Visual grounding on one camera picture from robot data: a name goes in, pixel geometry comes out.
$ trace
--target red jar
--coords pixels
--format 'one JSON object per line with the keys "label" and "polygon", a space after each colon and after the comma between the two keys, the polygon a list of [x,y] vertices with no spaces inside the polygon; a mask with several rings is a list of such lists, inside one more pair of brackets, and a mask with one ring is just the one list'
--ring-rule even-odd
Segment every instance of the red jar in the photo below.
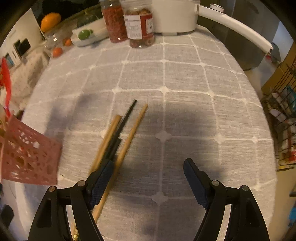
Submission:
{"label": "red jar", "polygon": [[123,9],[119,0],[100,0],[102,14],[106,22],[109,38],[112,43],[126,40]]}

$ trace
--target wooden chopstick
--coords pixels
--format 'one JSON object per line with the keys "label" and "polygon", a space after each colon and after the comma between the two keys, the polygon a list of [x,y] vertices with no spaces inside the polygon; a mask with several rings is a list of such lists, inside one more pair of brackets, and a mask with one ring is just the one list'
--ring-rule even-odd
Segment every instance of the wooden chopstick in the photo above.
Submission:
{"label": "wooden chopstick", "polygon": [[107,196],[110,192],[110,189],[112,188],[114,182],[115,182],[115,179],[118,175],[118,172],[119,172],[119,168],[120,166],[122,165],[122,162],[123,162],[123,159],[128,151],[128,148],[130,147],[130,144],[133,140],[133,137],[141,123],[141,120],[143,119],[143,116],[146,112],[146,109],[148,107],[148,104],[145,104],[136,120],[136,122],[134,123],[131,131],[130,131],[130,134],[128,135],[128,138],[126,139],[125,143],[124,143],[124,146],[122,148],[122,150],[120,151],[119,155],[117,156],[117,159],[116,159],[116,162],[114,163],[114,170],[113,170],[113,174],[112,174],[112,177],[111,179],[109,180],[109,183],[104,191],[104,194],[102,196],[102,199],[100,201],[100,203],[94,207],[93,211],[92,211],[92,214],[93,214],[93,217],[94,217],[94,220],[95,222],[97,222],[101,212],[102,212],[102,209],[103,209],[103,206],[105,204],[105,201],[107,199]]}
{"label": "wooden chopstick", "polygon": [[[118,124],[119,122],[121,121],[121,118],[122,116],[120,115],[116,115],[113,117],[112,119],[112,122],[111,122],[111,125],[109,126],[108,130],[107,130],[107,133],[96,153],[96,157],[93,161],[93,164],[91,166],[91,168],[89,169],[89,175],[96,171],[98,169],[98,167],[100,166],[100,163],[102,161],[102,158],[103,158],[103,155],[107,149],[107,146],[109,145],[109,142],[112,138],[112,135],[114,134],[114,132],[116,131],[117,127],[118,127]],[[78,232],[77,232],[77,228],[76,228],[76,225],[75,225],[75,222],[73,223],[72,225],[72,237],[73,237],[73,240],[77,240],[78,238]]]}

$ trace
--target red bag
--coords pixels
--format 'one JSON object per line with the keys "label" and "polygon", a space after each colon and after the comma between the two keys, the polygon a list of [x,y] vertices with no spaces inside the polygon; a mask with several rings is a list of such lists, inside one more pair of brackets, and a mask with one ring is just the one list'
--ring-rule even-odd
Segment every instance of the red bag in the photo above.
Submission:
{"label": "red bag", "polygon": [[9,69],[6,63],[6,59],[3,57],[2,58],[2,65],[1,65],[1,75],[2,79],[0,80],[0,85],[2,87],[5,87],[6,89],[6,99],[5,99],[5,113],[7,118],[10,117],[10,111],[9,111],[9,102],[11,99],[11,80],[10,80],[10,74],[9,74]]}

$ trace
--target grid pattern tablecloth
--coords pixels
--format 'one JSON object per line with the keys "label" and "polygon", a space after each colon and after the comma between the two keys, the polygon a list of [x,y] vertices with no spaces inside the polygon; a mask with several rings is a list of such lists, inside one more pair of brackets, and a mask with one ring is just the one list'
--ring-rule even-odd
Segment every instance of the grid pattern tablecloth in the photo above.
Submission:
{"label": "grid pattern tablecloth", "polygon": [[[199,26],[187,35],[156,36],[145,49],[106,39],[51,60],[23,122],[63,141],[60,188],[87,178],[112,117],[133,99],[139,103],[123,139],[141,106],[149,107],[98,221],[105,240],[193,240],[205,211],[183,174],[189,157],[224,185],[248,185],[269,224],[276,174],[261,104],[233,56]],[[17,188],[28,232],[46,187]]]}

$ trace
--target chopstick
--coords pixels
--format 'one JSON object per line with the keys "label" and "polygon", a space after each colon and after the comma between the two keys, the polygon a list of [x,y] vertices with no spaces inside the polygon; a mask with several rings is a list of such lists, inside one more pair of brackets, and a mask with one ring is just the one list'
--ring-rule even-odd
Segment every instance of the chopstick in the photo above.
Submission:
{"label": "chopstick", "polygon": [[125,114],[124,118],[122,119],[122,121],[120,122],[120,124],[118,125],[118,129],[117,131],[114,133],[114,136],[112,137],[111,141],[110,141],[110,145],[109,147],[106,149],[105,154],[104,154],[104,159],[113,159],[114,155],[119,147],[120,141],[118,141],[119,135],[122,132],[129,116],[131,115],[131,112],[133,111],[135,105],[137,103],[137,100],[134,100],[133,103],[131,104],[131,106],[129,107],[127,113]]}
{"label": "chopstick", "polygon": [[[120,115],[115,115],[112,119],[112,122],[111,122],[111,125],[109,126],[108,130],[107,130],[107,133],[96,153],[96,157],[93,161],[93,164],[91,166],[91,168],[89,169],[89,175],[96,171],[98,169],[98,167],[100,166],[100,163],[102,161],[102,158],[106,152],[106,149],[111,141],[111,138],[113,136],[113,134],[116,132],[117,130],[117,127],[121,121],[121,118],[122,116]],[[76,228],[76,225],[75,225],[75,222],[73,223],[72,225],[72,237],[73,237],[73,240],[77,240],[78,238],[78,232],[77,232],[77,228]]]}
{"label": "chopstick", "polygon": [[98,218],[100,217],[100,214],[102,212],[102,209],[103,209],[103,206],[106,202],[106,199],[107,199],[107,196],[110,192],[110,189],[112,188],[114,182],[115,182],[115,179],[118,175],[118,172],[119,172],[119,168],[120,166],[122,165],[122,162],[123,162],[123,159],[130,147],[130,144],[133,140],[133,137],[141,123],[141,120],[143,119],[143,116],[147,110],[147,107],[148,107],[148,104],[145,104],[138,116],[138,118],[136,119],[136,122],[134,123],[131,131],[130,131],[130,134],[128,135],[128,138],[126,139],[125,143],[124,143],[124,146],[122,148],[122,150],[120,151],[120,153],[118,154],[117,156],[117,159],[116,159],[116,162],[114,163],[114,170],[113,170],[113,174],[112,174],[112,177],[111,179],[109,180],[109,183],[104,191],[104,194],[102,196],[102,199],[100,201],[100,203],[94,207],[93,211],[92,211],[92,214],[93,214],[93,217],[94,217],[94,221],[97,222]]}

